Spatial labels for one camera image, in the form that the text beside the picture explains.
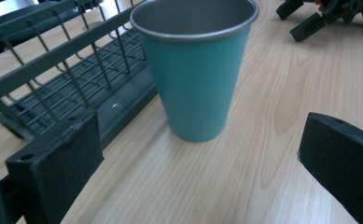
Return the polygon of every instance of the black wire rack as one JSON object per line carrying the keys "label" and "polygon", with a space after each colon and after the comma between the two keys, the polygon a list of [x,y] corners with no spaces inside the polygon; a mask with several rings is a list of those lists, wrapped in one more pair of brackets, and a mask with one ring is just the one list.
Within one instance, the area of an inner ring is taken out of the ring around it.
{"label": "black wire rack", "polygon": [[[0,41],[20,64],[0,76],[0,123],[18,137],[34,139],[61,120],[96,110],[104,148],[157,94],[139,35],[129,24],[133,2],[111,18],[98,6],[103,21],[94,27],[84,13],[87,2],[62,1],[0,25]],[[86,32],[70,37],[60,15],[76,8]],[[57,18],[56,29],[66,36],[54,49],[37,28],[50,18]],[[7,39],[22,29],[32,29],[45,49],[28,63]],[[100,46],[102,39],[107,41]]]}

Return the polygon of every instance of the cup rim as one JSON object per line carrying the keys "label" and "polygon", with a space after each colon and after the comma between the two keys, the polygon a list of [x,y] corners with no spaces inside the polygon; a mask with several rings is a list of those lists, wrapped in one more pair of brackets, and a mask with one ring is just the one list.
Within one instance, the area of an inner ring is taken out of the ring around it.
{"label": "cup rim", "polygon": [[138,25],[134,19],[133,16],[135,15],[136,11],[144,7],[145,5],[148,5],[152,2],[155,2],[156,0],[146,0],[145,2],[140,3],[137,5],[131,14],[130,22],[132,26],[137,29],[139,32],[143,33],[144,35],[148,35],[150,37],[153,37],[155,39],[161,39],[161,40],[167,40],[167,41],[175,41],[175,42],[195,42],[195,41],[202,41],[202,40],[210,40],[210,39],[217,39],[223,36],[232,35],[240,30],[243,30],[244,28],[248,27],[258,16],[259,14],[259,5],[255,0],[245,0],[246,2],[249,2],[252,4],[254,8],[254,13],[245,21],[232,26],[227,29],[209,32],[209,33],[202,33],[202,34],[193,34],[193,35],[173,35],[173,34],[166,34],[166,33],[160,33],[148,30],[140,25]]}

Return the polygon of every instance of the cup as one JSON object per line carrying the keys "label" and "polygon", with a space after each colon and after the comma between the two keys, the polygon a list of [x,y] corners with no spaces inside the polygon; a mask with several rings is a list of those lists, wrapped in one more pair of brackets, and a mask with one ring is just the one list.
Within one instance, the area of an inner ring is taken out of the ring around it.
{"label": "cup", "polygon": [[173,132],[195,142],[224,129],[254,0],[148,0],[132,12]]}

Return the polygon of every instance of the wooden table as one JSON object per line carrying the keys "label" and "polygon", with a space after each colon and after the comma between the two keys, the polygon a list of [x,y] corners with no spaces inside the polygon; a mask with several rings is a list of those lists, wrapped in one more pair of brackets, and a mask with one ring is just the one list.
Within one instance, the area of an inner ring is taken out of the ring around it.
{"label": "wooden table", "polygon": [[[63,223],[356,223],[298,162],[311,111],[363,130],[363,20],[332,24],[302,43],[281,1],[258,1],[227,126],[190,143],[170,130],[156,97],[107,147]],[[4,159],[26,145],[0,126]]]}

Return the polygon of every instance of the metal grid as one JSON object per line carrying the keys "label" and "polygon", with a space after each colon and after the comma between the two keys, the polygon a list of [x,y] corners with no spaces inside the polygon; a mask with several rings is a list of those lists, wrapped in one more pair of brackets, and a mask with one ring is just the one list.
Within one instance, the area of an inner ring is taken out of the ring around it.
{"label": "metal grid", "polygon": [[[70,1],[66,2],[69,7],[72,6]],[[81,7],[85,2],[87,0],[80,0],[75,4]],[[138,33],[125,25],[133,8],[108,20],[103,10],[99,9],[104,22],[90,29],[84,14],[80,13],[88,31],[74,38],[70,38],[64,22],[58,17],[68,41],[55,49],[49,49],[41,34],[35,30],[47,52],[28,63],[24,63],[7,39],[0,35],[21,64],[18,69],[0,78],[0,122],[18,137],[32,139],[60,120],[97,109],[147,67]],[[51,13],[58,15],[55,9]],[[34,28],[31,19],[27,20]],[[110,41],[98,47],[96,41],[104,36],[109,37]],[[79,54],[85,49],[89,49],[91,55],[83,57]],[[78,62],[69,65],[67,60],[72,57],[77,58]],[[40,81],[49,69],[54,68],[58,70],[58,75],[49,81]],[[12,96],[20,88],[27,90],[27,93],[22,97]]]}

